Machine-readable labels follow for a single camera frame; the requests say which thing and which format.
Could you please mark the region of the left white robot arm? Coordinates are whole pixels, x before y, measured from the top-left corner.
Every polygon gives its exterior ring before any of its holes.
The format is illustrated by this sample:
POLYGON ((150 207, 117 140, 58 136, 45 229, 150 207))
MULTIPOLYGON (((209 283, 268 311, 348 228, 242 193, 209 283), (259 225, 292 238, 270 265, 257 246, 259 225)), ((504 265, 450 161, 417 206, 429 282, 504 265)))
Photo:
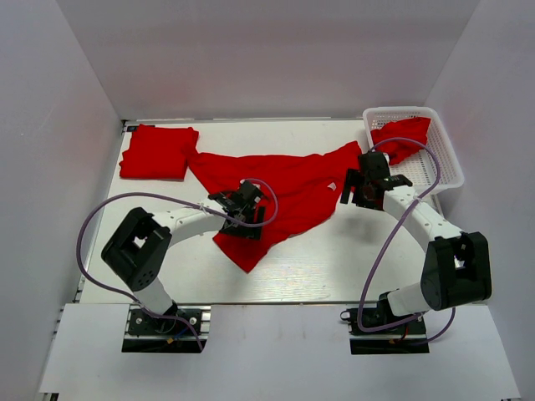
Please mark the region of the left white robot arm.
POLYGON ((235 191, 210 194, 204 203, 150 213, 129 211, 101 252, 105 264, 122 280, 159 333, 176 325, 176 304, 158 278, 168 249, 207 232, 259 240, 266 195, 259 180, 244 180, 235 191))

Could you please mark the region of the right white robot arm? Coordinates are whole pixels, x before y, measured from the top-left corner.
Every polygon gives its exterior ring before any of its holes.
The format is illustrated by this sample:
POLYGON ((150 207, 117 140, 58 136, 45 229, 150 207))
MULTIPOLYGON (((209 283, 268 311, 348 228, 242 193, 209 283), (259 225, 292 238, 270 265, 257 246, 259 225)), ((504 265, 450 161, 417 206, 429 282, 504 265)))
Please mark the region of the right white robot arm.
POLYGON ((425 253, 417 283, 380 295, 371 317, 358 307, 359 331, 395 333, 430 310, 486 301, 492 294, 486 237, 447 221, 408 178, 391 174, 384 154, 370 151, 358 161, 358 169, 347 172, 341 203, 386 212, 396 219, 395 229, 405 228, 425 253))

